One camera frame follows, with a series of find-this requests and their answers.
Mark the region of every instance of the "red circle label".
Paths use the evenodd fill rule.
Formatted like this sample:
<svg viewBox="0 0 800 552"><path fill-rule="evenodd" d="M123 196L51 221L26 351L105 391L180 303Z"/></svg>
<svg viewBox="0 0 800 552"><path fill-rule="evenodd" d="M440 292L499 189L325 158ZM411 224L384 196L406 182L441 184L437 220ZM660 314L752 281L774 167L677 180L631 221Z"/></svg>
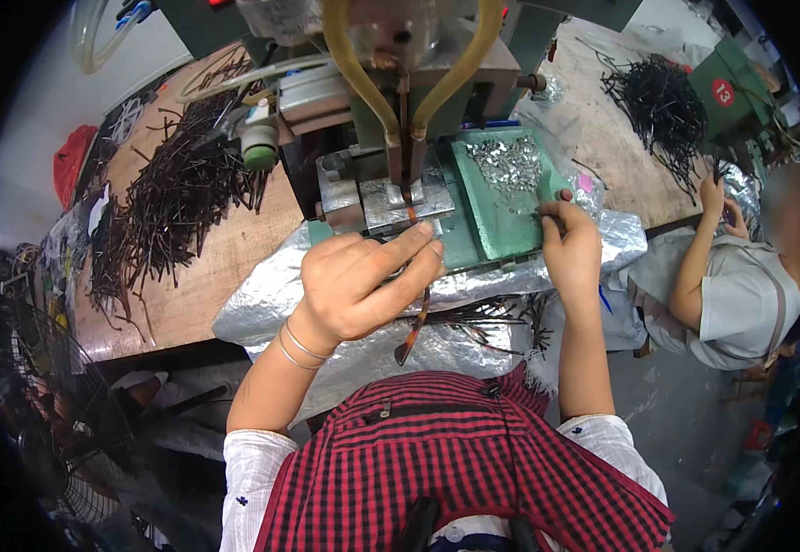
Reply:
<svg viewBox="0 0 800 552"><path fill-rule="evenodd" d="M733 104L734 89L731 87L731 83L725 79L715 79L713 81L713 97L724 108Z"/></svg>

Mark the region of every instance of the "plaid apron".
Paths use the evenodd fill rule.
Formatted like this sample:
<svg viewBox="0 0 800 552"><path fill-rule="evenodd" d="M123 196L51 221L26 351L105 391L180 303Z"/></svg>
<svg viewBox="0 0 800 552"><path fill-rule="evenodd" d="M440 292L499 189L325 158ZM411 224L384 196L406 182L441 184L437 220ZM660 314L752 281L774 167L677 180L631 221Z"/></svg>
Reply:
<svg viewBox="0 0 800 552"><path fill-rule="evenodd" d="M540 531L572 552L659 549L669 509L550 427L524 368L486 381L418 372L355 392L284 460L256 552L391 550L420 496L440 505L435 531L523 515L543 550Z"/></svg>

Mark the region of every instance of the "hand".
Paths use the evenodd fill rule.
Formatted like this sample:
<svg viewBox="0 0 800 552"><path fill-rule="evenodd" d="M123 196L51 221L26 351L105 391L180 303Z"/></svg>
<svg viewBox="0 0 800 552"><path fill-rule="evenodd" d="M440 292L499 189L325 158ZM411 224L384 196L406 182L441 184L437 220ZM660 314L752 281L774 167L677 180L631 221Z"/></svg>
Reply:
<svg viewBox="0 0 800 552"><path fill-rule="evenodd" d="M700 183L700 202L703 204L703 215L719 217L725 207L725 180L713 182L709 174Z"/></svg>
<svg viewBox="0 0 800 552"><path fill-rule="evenodd" d="M600 231L581 207L567 201L542 203L537 211L544 227L544 264L568 312L571 305L598 296ZM554 217L565 225L563 237Z"/></svg>
<svg viewBox="0 0 800 552"><path fill-rule="evenodd" d="M737 236L749 241L749 230L746 228L746 222L743 220L743 213L737 205L737 202L731 198L725 198L725 207L734 215L734 226L726 224L725 231L732 236Z"/></svg>
<svg viewBox="0 0 800 552"><path fill-rule="evenodd" d="M348 233L312 247L302 259L305 297L287 321L299 342L327 355L394 320L445 274L443 244L431 240L433 233L423 222L384 245ZM400 276L380 287L409 259Z"/></svg>

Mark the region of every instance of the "wooden table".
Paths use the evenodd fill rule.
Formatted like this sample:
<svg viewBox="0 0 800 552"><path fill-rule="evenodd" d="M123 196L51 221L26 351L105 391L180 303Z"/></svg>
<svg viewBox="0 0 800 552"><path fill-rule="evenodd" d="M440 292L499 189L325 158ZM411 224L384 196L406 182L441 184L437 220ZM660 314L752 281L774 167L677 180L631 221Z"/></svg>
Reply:
<svg viewBox="0 0 800 552"><path fill-rule="evenodd" d="M176 119L170 113L159 113L158 108L173 109L181 113L182 106L173 98L185 82L211 58L185 66L167 81L166 87L158 92L158 99L146 106L140 120L133 127L129 140L121 145L118 153L109 162L107 179L111 181L111 193L119 201L125 200L128 186L148 164L131 150L131 146L146 156L152 155L154 149L162 143L164 131L152 131L146 126L163 127L164 115L168 116L168 120ZM120 327L121 331L110 328L103 314L93 309L86 296L86 283L90 278L88 255L85 268L76 280L75 337L95 362L213 338L210 324L223 303L250 274L252 268L295 230L301 221L302 212L296 203L296 196L283 167L278 166L269 177L261 214L255 215L243 206L232 206L228 218L219 226L211 227L207 233L201 258L193 259L190 267L177 267L177 288L174 289L173 279L166 275L160 282L146 281L143 298L152 324L151 336L141 302L130 296L131 320L140 326L144 338L133 326L114 318L112 323ZM120 305L117 308L117 312L123 312Z"/></svg>
<svg viewBox="0 0 800 552"><path fill-rule="evenodd" d="M701 213L700 198L695 194L697 204L691 203L691 198L673 181L670 171L643 148L627 116L602 91L600 77L608 70L597 60L593 48L579 38L595 42L605 50L600 42L628 41L620 33L582 19L560 25L556 38L556 56L549 72L559 77L565 89L562 107L581 117L583 127L575 159L604 179L609 188L604 206L636 213L646 228ZM616 62L626 63L626 58L618 57ZM697 168L701 175L702 166Z"/></svg>
<svg viewBox="0 0 800 552"><path fill-rule="evenodd" d="M560 26L556 60L551 71L565 88L565 102L582 119L583 128L575 158L600 173L610 191L606 207L637 213L647 228L696 215L688 196L673 182L669 171L654 160L630 128L627 117L600 89L604 71L593 50L575 34L582 29L608 34L612 31L575 20ZM191 63L177 72L162 88L158 99L147 105L131 137L109 162L107 178L112 193L122 201L127 187L147 162L131 146L149 156L163 141L163 113L157 108L182 110L174 102L178 90L213 57ZM302 220L290 183L281 167L269 179L262 214L231 208L229 218L207 234L202 257L188 268L177 268L178 288L170 277L146 281L144 298L152 324L151 336L141 302L130 297L131 318L141 333L125 322L109 327L105 317L93 310L86 296L89 259L78 276L74 303L75 334L91 359L117 359L179 345L197 343L213 336L211 323L219 308L244 281L252 268L268 255Z"/></svg>

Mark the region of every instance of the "clear plastic tube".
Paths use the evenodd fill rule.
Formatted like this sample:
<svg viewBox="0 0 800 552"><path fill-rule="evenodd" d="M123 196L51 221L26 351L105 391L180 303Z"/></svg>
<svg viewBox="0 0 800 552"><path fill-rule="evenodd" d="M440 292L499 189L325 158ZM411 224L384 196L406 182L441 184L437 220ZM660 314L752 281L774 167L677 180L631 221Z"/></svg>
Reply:
<svg viewBox="0 0 800 552"><path fill-rule="evenodd" d="M323 5L323 38L342 75L360 98L379 117L389 148L400 146L400 125L394 109L366 75L348 39L348 0L326 0Z"/></svg>
<svg viewBox="0 0 800 552"><path fill-rule="evenodd" d="M425 99L418 105L415 115L412 116L411 134L416 140L424 139L428 134L428 123L431 117L446 103L452 94L469 81L473 73L480 68L480 63L492 45L498 39L498 33L502 30L502 0L480 0L478 4L477 31L473 35L467 50L461 54L460 58L452 65L449 72L443 75L440 82L436 84Z"/></svg>
<svg viewBox="0 0 800 552"><path fill-rule="evenodd" d="M142 10L134 10L130 20L115 33L105 46L94 51L97 28L103 18L108 0L76 0L72 10L73 54L75 63L85 72L97 72L111 57L134 25L147 14Z"/></svg>
<svg viewBox="0 0 800 552"><path fill-rule="evenodd" d="M191 79L188 80L188 82L185 83L185 85L182 87L182 90L179 91L179 94L177 94L176 98L177 102L180 104L190 104L192 102L197 102L198 100L208 98L212 95L221 94L222 92L231 90L232 88L240 88L248 82L254 82L257 80L261 81L262 79L273 77L274 75L280 75L292 69L305 69L306 67L323 65L324 63L328 63L333 60L329 54L314 54L312 56L303 56L300 58L294 57L293 59L287 59L286 61L258 67L253 69L251 72L240 75L239 77L235 77L234 79L229 79L220 82L219 84L209 86L204 90L198 90L191 93L189 92L189 89L192 88L193 84L196 83L205 72L209 71L213 65L230 57L237 51L237 48L226 51L224 54L214 59L212 63L198 71L197 74L195 74Z"/></svg>

